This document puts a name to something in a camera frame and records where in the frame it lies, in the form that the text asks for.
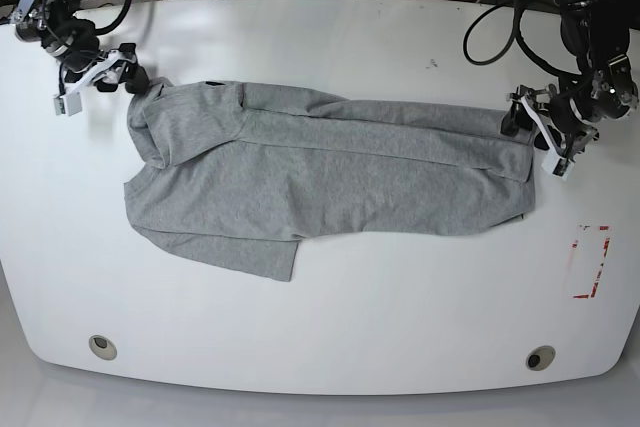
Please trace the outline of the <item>red tape rectangle marking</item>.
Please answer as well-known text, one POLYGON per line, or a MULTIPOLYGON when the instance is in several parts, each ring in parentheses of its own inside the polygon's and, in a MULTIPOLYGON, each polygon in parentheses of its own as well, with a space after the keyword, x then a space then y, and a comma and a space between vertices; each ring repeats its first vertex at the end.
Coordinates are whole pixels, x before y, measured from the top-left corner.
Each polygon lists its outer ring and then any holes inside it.
POLYGON ((573 299, 594 298, 611 241, 607 225, 580 225, 572 243, 566 287, 573 299))

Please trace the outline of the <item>grey T-shirt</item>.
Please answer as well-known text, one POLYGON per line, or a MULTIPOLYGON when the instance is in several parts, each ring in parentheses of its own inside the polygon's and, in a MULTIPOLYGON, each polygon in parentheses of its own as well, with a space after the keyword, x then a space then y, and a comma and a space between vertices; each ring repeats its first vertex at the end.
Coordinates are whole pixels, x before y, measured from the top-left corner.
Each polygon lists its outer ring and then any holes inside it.
POLYGON ((532 137, 503 135, 502 117, 158 80, 128 107, 143 168, 124 187, 126 215, 169 254, 281 282, 309 238, 478 234, 535 206, 532 137))

